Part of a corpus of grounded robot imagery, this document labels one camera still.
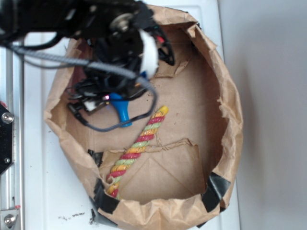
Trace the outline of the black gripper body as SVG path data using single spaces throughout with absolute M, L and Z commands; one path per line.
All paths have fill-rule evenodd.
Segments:
M 174 65 L 175 58 L 173 49 L 161 28 L 154 28 L 151 31 L 131 29 L 124 33 L 112 34 L 107 38 L 96 39 L 93 47 L 93 57 L 101 63 L 134 72 L 135 76 L 131 79 L 137 79 L 139 76 L 145 78 L 140 74 L 143 43 L 139 30 L 148 32 L 155 39 L 159 55 L 158 61 L 163 61 L 171 66 Z M 91 70 L 89 68 L 85 68 L 84 72 L 86 79 L 83 81 L 85 83 L 83 94 L 86 97 L 98 97 L 109 94 L 110 87 L 107 80 L 111 76 L 122 76 L 101 70 Z

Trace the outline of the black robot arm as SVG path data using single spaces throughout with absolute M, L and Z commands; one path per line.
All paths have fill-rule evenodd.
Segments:
M 149 79 L 159 60 L 173 65 L 172 47 L 153 11 L 135 0 L 3 0 L 0 3 L 0 44 L 12 43 L 31 32 L 54 32 L 42 45 L 17 48 L 33 53 L 63 38 L 82 39 L 93 51 L 82 66 L 86 79 L 74 85 L 72 99 L 103 101 L 111 93 L 123 99 L 140 97 L 146 89 L 137 81 Z

